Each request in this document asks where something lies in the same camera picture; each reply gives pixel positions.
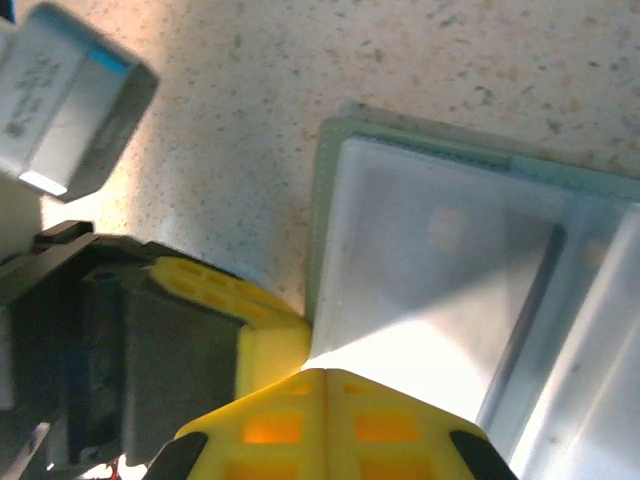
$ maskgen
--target black plastic part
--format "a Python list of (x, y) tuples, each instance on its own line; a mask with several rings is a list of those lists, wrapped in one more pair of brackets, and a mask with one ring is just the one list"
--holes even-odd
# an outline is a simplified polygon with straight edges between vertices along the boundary
[(15, 22), (12, 0), (0, 0), (0, 17), (9, 20), (11, 23)]
[(146, 273), (125, 285), (123, 450), (136, 465), (185, 423), (235, 399), (243, 323), (169, 295)]
[(167, 443), (143, 480), (186, 480), (207, 440), (205, 433), (193, 432)]
[(449, 437), (476, 480), (518, 480), (488, 440), (464, 430)]
[(38, 249), (47, 245), (64, 245), (80, 238), (85, 233), (93, 233), (93, 223), (67, 220), (38, 233), (33, 238), (33, 245)]
[(0, 268), (0, 473), (42, 421), (55, 428), (23, 478), (65, 480), (123, 452), (148, 462), (234, 399), (243, 323), (169, 295), (145, 269), (190, 257), (92, 232), (63, 222)]

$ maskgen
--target granite countertop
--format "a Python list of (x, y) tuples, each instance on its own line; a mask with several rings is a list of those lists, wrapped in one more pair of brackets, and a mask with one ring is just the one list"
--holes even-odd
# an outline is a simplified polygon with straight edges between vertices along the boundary
[[(35, 4), (18, 0), (18, 17)], [(640, 1), (62, 0), (161, 86), (105, 187), (45, 226), (159, 240), (302, 309), (316, 133), (348, 104), (640, 176)]]

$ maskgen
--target blue stripe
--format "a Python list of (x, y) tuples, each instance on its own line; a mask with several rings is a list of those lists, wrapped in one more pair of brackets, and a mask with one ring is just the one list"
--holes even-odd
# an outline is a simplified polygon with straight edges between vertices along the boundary
[(89, 56), (115, 73), (124, 74), (127, 71), (127, 65), (122, 60), (101, 47), (94, 47)]

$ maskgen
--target translucent plastic lid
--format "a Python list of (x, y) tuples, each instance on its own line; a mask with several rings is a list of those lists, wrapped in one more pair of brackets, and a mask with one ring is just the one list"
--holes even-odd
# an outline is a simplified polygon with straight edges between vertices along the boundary
[(550, 287), (584, 297), (627, 208), (364, 138), (335, 178), (310, 365), (471, 421), (495, 414), (535, 318), (559, 315)]

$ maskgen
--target yellow plastic part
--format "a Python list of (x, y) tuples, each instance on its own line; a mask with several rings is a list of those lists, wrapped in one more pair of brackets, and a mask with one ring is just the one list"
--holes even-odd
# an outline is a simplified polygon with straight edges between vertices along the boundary
[(266, 290), (184, 258), (161, 257), (149, 275), (172, 295), (246, 322), (238, 338), (236, 398), (294, 375), (309, 358), (311, 326)]
[(242, 318), (256, 328), (297, 326), (300, 321), (291, 307), (266, 290), (186, 258), (160, 257), (149, 274), (172, 295)]
[(475, 425), (342, 370), (307, 370), (185, 425), (188, 480), (474, 480), (449, 439)]
[(295, 375), (309, 358), (311, 328), (303, 320), (296, 328), (240, 329), (236, 398)]

